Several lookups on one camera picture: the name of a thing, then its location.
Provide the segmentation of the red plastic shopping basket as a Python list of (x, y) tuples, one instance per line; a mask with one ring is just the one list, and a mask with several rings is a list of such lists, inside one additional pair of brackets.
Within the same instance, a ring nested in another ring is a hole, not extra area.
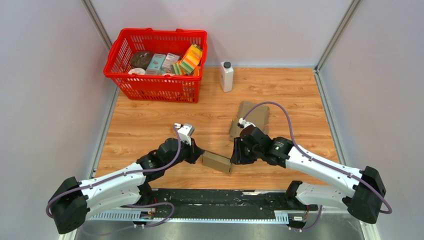
[[(113, 43), (103, 69), (130, 100), (197, 103), (208, 54), (208, 33), (199, 29), (154, 30), (123, 28)], [(183, 56), (193, 44), (202, 49), (199, 75), (130, 74), (131, 57), (140, 51)]]

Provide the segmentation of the grey pink snack box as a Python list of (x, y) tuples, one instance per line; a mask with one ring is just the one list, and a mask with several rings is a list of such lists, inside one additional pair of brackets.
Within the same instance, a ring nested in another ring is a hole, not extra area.
[(168, 53), (161, 65), (161, 71), (165, 73), (172, 72), (172, 65), (180, 60), (180, 56), (173, 53)]

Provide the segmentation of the white round lid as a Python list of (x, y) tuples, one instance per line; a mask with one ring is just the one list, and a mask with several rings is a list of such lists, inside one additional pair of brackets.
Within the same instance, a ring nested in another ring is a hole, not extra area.
[(128, 71), (128, 74), (130, 75), (144, 75), (146, 73), (146, 71), (143, 68), (133, 68), (131, 70)]

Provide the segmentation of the brown round bag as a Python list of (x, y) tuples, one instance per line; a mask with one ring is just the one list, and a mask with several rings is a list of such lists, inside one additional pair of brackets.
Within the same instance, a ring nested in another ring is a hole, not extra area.
[(138, 51), (132, 55), (129, 64), (132, 68), (142, 68), (144, 70), (147, 69), (151, 60), (153, 58), (153, 54), (149, 51)]

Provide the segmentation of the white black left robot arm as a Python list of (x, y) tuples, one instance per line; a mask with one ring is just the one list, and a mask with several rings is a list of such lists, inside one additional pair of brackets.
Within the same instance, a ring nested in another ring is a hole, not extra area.
[(149, 182), (178, 163), (194, 164), (203, 153), (194, 139), (168, 138), (123, 169), (86, 180), (65, 179), (49, 199), (46, 213), (58, 233), (67, 234), (98, 213), (129, 205), (148, 207), (153, 201)]

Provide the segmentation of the aluminium frame rail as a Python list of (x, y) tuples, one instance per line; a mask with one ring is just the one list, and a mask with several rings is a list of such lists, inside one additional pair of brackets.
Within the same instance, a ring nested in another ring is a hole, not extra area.
[[(225, 190), (158, 188), (148, 193), (150, 207), (117, 207), (103, 210), (83, 223), (74, 223), (73, 231), (89, 237), (111, 236), (141, 225), (162, 223), (275, 224), (296, 233), (315, 228), (331, 215), (344, 215), (336, 207), (305, 205), (292, 192), (277, 190)], [(130, 225), (111, 232), (88, 232), (94, 221), (126, 222)]]

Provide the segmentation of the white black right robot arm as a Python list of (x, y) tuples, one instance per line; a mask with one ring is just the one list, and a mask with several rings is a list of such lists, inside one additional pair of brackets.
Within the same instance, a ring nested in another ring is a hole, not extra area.
[(231, 163), (253, 164), (261, 159), (271, 166), (292, 169), (325, 185), (294, 180), (286, 190), (285, 203), (293, 209), (322, 205), (348, 211), (354, 218), (375, 224), (385, 204), (386, 188), (377, 169), (345, 166), (307, 151), (284, 137), (270, 138), (258, 127), (244, 128), (233, 140)]

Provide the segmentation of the brown cardboard box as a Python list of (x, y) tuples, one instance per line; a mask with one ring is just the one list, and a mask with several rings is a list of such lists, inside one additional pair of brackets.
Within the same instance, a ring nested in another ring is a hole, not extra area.
[(233, 165), (229, 158), (216, 154), (214, 152), (205, 151), (201, 155), (202, 164), (210, 169), (216, 170), (224, 174), (231, 174)]

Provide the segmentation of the white bottle black cap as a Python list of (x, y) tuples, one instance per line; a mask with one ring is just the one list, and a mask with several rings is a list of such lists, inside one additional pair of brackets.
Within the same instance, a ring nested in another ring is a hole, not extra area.
[(220, 64), (221, 80), (220, 85), (224, 93), (230, 92), (233, 88), (234, 69), (230, 61), (223, 61)]

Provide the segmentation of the green striped packet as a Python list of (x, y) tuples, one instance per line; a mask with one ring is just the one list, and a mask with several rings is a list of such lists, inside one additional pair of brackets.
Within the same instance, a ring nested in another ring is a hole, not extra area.
[(171, 72), (178, 76), (184, 76), (186, 75), (186, 72), (181, 67), (181, 61), (176, 61), (175, 63), (170, 65)]

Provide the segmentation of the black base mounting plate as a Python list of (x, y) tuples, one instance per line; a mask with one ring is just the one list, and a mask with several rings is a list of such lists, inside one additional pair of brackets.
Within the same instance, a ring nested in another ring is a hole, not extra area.
[(271, 220), (275, 211), (318, 211), (284, 191), (159, 188), (148, 197), (155, 217), (173, 219)]

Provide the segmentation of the teal snack box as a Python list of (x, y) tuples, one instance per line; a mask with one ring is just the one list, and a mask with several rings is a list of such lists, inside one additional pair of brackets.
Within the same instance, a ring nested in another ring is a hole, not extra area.
[(147, 68), (145, 69), (145, 75), (160, 75), (161, 67), (165, 61), (165, 58), (165, 54), (155, 53), (152, 56), (152, 59), (148, 64)]

